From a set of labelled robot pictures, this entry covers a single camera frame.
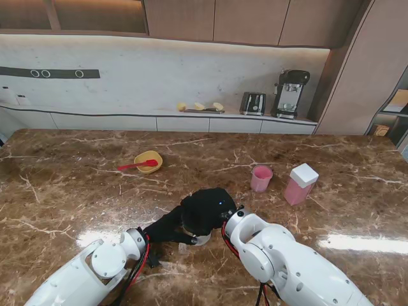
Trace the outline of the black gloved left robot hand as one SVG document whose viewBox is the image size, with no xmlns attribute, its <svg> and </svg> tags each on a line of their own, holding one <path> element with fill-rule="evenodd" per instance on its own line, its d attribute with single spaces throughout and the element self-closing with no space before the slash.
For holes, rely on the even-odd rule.
<svg viewBox="0 0 408 306">
<path fill-rule="evenodd" d="M 197 238 L 179 231 L 182 225 L 183 208 L 179 205 L 165 214 L 156 222 L 147 226 L 143 232 L 151 243 L 176 242 L 186 245 L 196 245 Z"/>
</svg>

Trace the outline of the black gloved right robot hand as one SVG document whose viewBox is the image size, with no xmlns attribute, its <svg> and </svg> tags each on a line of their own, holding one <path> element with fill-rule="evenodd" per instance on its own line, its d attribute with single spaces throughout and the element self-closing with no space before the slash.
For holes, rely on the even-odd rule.
<svg viewBox="0 0 408 306">
<path fill-rule="evenodd" d="M 200 189 L 184 198 L 180 205 L 184 229 L 196 236 L 207 236 L 221 228 L 226 216 L 237 210 L 233 198 L 220 187 Z"/>
</svg>

